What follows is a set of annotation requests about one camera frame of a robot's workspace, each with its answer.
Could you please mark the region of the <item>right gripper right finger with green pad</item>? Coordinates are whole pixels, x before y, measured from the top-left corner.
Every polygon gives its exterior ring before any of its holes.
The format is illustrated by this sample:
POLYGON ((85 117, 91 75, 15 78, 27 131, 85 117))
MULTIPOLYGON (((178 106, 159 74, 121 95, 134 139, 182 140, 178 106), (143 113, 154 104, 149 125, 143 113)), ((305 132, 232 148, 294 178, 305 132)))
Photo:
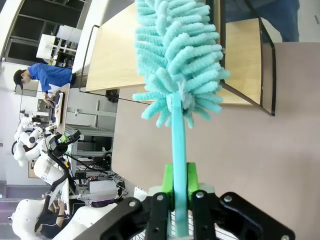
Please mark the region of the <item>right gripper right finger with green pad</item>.
POLYGON ((194 238, 217 240, 216 227, 239 240, 294 240, 293 230, 235 192, 217 196, 210 185, 198 182, 195 163, 187 164, 189 207, 194 238))

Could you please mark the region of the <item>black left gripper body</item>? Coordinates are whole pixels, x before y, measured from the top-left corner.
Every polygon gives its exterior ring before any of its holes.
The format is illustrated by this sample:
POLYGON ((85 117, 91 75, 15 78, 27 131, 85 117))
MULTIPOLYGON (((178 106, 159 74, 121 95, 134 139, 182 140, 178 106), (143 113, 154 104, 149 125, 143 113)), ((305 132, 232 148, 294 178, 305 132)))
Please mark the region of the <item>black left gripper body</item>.
POLYGON ((67 150, 68 145, 72 145, 80 139, 80 133, 74 133, 71 135, 56 134, 49 140, 49 149, 56 157, 62 156, 67 150))

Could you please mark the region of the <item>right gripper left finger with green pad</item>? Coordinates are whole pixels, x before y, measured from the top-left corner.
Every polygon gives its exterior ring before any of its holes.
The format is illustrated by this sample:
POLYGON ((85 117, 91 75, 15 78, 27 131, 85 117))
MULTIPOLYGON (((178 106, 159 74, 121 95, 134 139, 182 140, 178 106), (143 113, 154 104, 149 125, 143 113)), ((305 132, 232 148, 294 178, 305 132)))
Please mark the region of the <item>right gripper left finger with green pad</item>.
POLYGON ((102 218, 101 240, 130 240, 144 232, 146 240, 166 240, 173 209, 173 166, 165 167, 162 187, 144 200, 129 197, 102 218))

